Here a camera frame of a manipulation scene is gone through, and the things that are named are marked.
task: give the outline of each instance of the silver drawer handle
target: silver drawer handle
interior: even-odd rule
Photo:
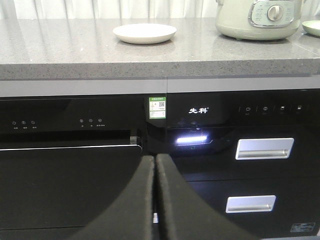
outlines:
[[[229,207],[230,212],[265,212],[265,211],[270,211],[271,206],[269,204],[264,204],[264,205],[252,205],[252,206],[235,206],[235,207]]]
[[[225,212],[227,214],[271,212],[276,202],[275,195],[230,196]]]
[[[287,159],[290,156],[294,141],[292,137],[240,139],[235,159]]]

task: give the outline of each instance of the small label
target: small label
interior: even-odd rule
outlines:
[[[166,97],[149,97],[149,119],[166,118]]]
[[[158,213],[154,213],[153,214],[153,221],[154,224],[158,224],[159,223],[159,219],[158,219]]]
[[[294,223],[291,227],[291,233],[305,233],[305,232],[312,232],[315,228],[315,222],[308,222],[308,223]]]

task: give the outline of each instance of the kitchen counter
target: kitchen counter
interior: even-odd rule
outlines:
[[[124,43],[112,32],[147,22],[177,32],[153,45]],[[214,18],[2,19],[0,46],[0,80],[320,74],[320,38],[302,27],[283,40],[235,40],[216,30]]]

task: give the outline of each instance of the rice cooker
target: rice cooker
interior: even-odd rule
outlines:
[[[216,28],[247,40],[278,40],[294,34],[306,0],[216,0]]]

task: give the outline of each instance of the metal trim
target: metal trim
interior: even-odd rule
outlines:
[[[57,150],[57,149],[91,149],[91,148],[118,148],[118,147],[142,147],[137,144],[124,145],[96,145],[96,146],[61,146],[61,147],[26,147],[26,148],[3,148],[0,151],[29,151],[29,150]]]
[[[287,159],[294,142],[293,137],[239,139],[235,159],[239,161]]]
[[[276,203],[275,195],[230,196],[227,199],[227,214],[272,212]]]

